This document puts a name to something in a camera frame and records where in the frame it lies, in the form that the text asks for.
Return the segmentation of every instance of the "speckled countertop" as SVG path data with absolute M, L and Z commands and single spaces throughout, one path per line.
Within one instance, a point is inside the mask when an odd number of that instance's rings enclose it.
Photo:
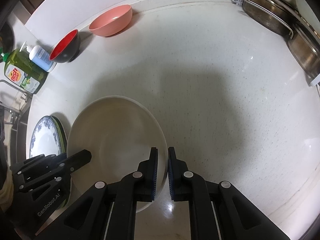
M 107 95 L 143 104 L 168 146 L 206 180 L 229 180 L 292 240 L 320 211 L 320 100 L 282 37 L 229 3 L 135 15 L 116 36 L 90 36 L 33 97 L 34 126 L 56 114 L 68 133 Z M 190 239 L 188 203 L 168 185 L 137 214 L 136 239 Z

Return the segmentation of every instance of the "black bowl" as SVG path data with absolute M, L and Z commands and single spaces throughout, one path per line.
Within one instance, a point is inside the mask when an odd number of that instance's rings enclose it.
M 7 22 L 4 23 L 2 29 L 0 30 L 0 47 L 4 53 L 11 52 L 14 45 L 14 36 L 11 27 Z
M 58 63 L 73 61 L 80 51 L 80 35 L 78 30 L 73 30 L 59 41 L 50 54 L 50 60 Z

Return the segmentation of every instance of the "blue and white plate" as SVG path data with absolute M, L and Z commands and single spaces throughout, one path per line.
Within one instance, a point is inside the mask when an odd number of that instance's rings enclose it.
M 40 154 L 45 156 L 61 154 L 62 145 L 58 129 L 52 116 L 42 117 L 32 133 L 29 157 L 32 158 Z

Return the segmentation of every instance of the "red bowl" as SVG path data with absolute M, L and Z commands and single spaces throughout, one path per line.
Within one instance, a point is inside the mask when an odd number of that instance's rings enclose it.
M 51 52 L 49 59 L 58 63 L 71 62 L 78 56 L 79 51 L 80 35 L 78 30 L 73 30 L 59 41 Z

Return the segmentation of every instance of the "green dish soap bottle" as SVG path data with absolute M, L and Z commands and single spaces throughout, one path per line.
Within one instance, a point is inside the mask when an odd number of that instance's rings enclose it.
M 3 48 L 0 48 L 0 54 L 5 62 L 4 75 L 19 87 L 36 94 L 44 84 L 48 73 L 33 63 L 26 52 L 19 49 L 3 53 Z

